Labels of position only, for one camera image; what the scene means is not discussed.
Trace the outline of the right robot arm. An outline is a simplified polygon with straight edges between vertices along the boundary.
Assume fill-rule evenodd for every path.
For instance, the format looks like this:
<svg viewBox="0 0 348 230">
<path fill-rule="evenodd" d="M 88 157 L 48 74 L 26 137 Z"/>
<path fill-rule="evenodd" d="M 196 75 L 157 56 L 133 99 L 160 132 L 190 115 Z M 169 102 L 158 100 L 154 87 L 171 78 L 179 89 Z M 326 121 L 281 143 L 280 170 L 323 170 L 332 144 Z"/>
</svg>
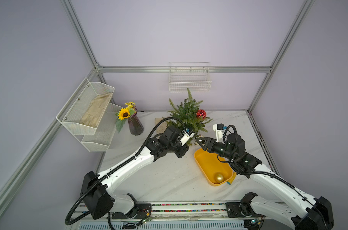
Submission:
<svg viewBox="0 0 348 230">
<path fill-rule="evenodd" d="M 260 159 L 246 152 L 245 141 L 230 134 L 225 143 L 200 137 L 195 142 L 209 153 L 226 158 L 230 167 L 265 187 L 285 205 L 268 201 L 249 192 L 242 199 L 242 209 L 272 218 L 293 230 L 331 230 L 334 227 L 332 204 L 324 197 L 316 198 L 287 182 L 270 170 Z"/>
</svg>

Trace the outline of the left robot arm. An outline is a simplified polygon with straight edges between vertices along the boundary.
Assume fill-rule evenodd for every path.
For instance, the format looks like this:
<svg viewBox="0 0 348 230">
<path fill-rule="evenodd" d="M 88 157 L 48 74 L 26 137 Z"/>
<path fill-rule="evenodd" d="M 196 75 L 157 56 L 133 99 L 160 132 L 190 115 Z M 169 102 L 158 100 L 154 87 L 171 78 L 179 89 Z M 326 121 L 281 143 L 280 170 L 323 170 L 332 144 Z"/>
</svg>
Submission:
<svg viewBox="0 0 348 230">
<path fill-rule="evenodd" d="M 115 190 L 130 176 L 155 162 L 167 153 L 173 152 L 182 158 L 189 149 L 186 144 L 195 132 L 190 128 L 179 130 L 168 127 L 156 136 L 150 136 L 141 152 L 134 152 L 112 168 L 95 174 L 87 173 L 82 184 L 83 203 L 93 219 L 100 219 L 109 212 L 135 216 L 137 201 L 132 194 L 118 194 Z"/>
</svg>

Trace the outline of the red faceted ornament ball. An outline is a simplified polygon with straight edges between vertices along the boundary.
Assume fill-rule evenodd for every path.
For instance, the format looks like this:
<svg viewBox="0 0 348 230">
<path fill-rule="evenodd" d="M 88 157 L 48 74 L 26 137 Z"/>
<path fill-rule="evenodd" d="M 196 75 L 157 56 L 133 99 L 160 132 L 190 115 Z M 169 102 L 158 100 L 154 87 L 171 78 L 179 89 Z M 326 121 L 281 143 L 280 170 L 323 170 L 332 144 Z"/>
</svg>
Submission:
<svg viewBox="0 0 348 230">
<path fill-rule="evenodd" d="M 207 113 L 206 113 L 205 110 L 199 109 L 199 110 L 196 112 L 196 117 L 197 117 L 197 118 L 201 118 L 201 119 L 206 119 Z"/>
</svg>

